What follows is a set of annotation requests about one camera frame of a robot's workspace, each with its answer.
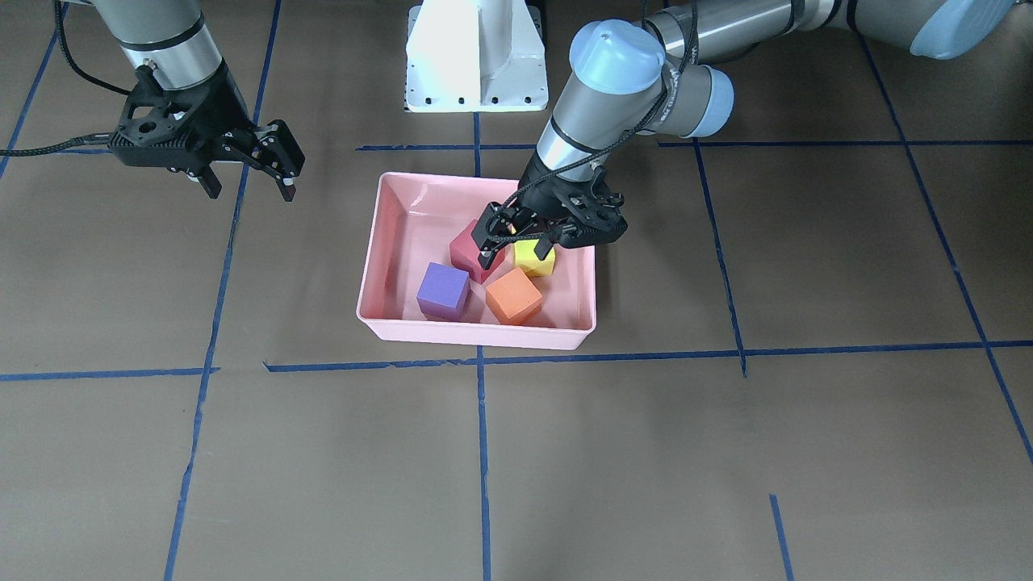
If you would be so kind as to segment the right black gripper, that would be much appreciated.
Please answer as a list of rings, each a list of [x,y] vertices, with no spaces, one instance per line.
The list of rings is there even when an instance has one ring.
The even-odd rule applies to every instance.
[[[221,63],[199,84],[167,90],[157,69],[140,64],[137,83],[126,99],[108,140],[111,153],[136,169],[188,173],[208,198],[218,198],[221,181],[215,161],[237,161],[261,170],[276,182],[285,202],[295,198],[295,178],[305,155],[284,120],[251,121],[228,66]]]

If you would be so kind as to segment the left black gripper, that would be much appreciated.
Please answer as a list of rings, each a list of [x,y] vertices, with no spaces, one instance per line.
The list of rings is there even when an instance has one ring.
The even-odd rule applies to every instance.
[[[555,245],[564,248],[609,244],[627,231],[622,215],[624,196],[611,191],[606,169],[591,169],[588,180],[573,182],[550,175],[545,162],[533,157],[519,181],[511,202],[488,203],[472,238],[479,246],[483,270],[496,267],[505,245],[535,241],[533,253],[546,261]]]

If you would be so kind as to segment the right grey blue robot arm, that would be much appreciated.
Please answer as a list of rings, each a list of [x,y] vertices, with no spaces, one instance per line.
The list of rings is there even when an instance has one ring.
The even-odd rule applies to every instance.
[[[271,176],[285,201],[295,197],[305,155],[285,121],[252,120],[199,2],[97,1],[95,7],[136,77],[108,140],[119,161],[185,173],[210,198],[222,189],[211,165],[240,162]]]

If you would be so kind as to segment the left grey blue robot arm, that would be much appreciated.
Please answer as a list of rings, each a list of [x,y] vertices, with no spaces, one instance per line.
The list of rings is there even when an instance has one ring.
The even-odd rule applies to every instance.
[[[471,231],[477,264],[532,241],[609,244],[627,230],[624,198],[605,183],[604,163],[635,135],[705,137],[734,106],[719,64],[765,40],[826,26],[937,60],[978,45],[1010,1],[691,1],[635,22],[587,23],[569,49],[571,77],[554,104],[516,191],[489,203]]]

